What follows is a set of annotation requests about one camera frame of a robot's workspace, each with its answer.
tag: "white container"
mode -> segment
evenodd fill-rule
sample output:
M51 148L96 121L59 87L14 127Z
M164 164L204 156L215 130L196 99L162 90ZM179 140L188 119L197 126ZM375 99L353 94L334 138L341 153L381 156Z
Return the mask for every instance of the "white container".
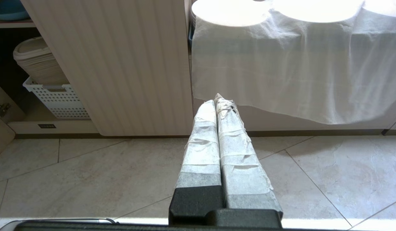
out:
M70 84L42 85L28 77L22 85L33 92L57 119L90 119Z
M197 0L191 6L192 25L197 18L209 25L247 27L258 25L269 17L271 1Z
M42 37L23 41L14 49L14 60L39 84L68 84L63 70Z

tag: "cabinet door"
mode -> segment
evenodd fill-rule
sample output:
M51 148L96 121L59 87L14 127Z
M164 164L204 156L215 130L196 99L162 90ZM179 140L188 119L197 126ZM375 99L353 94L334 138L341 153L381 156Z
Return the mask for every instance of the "cabinet door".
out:
M0 119L0 153L14 139L15 132Z
M188 135L183 0L22 0L98 131Z
M10 121L21 121L25 114L17 104L0 87L0 104L10 104L7 114L0 119L0 153L14 139L14 131L7 126Z

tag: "shelf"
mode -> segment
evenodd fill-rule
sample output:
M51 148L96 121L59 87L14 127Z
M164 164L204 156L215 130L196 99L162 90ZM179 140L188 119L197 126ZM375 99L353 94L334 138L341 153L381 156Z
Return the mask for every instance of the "shelf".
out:
M0 21L0 28L28 28L28 27L35 27L35 24L31 19L25 19L19 21Z
M29 92L19 102L20 108L25 112L23 121L57 121L57 119L48 108L32 93Z
M91 120L57 119L32 92L28 93L18 105L25 112L24 120L8 123L16 134L98 134ZM51 124L55 128L41 128L39 124Z

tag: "white cloth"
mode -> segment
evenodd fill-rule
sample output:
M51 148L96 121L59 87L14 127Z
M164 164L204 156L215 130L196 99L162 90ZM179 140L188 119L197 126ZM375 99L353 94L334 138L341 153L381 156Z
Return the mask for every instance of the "white cloth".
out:
M176 188L212 185L221 185L221 175L217 114L214 101L209 100L195 115Z
M228 2L212 0L217 11L233 9L220 1ZM373 4L361 8L353 0L316 1L298 1L316 7L295 11L288 0L237 1L237 7L245 2L258 9L249 22L265 18L250 26L217 15L201 18L196 10L194 98L209 100L219 92L237 105L324 124L382 116L396 101L396 17L388 16L396 12L374 13L368 10Z
M233 101L220 94L217 103L222 187L230 209L282 211Z

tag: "plastic basket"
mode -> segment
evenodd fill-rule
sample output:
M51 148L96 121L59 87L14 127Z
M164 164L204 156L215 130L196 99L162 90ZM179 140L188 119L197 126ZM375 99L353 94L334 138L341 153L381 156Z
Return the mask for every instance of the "plastic basket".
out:
M68 84L63 70L42 37L30 38L18 44L13 51L13 57L39 84Z
M58 119L90 119L70 84L41 85L28 77L22 85L33 92Z

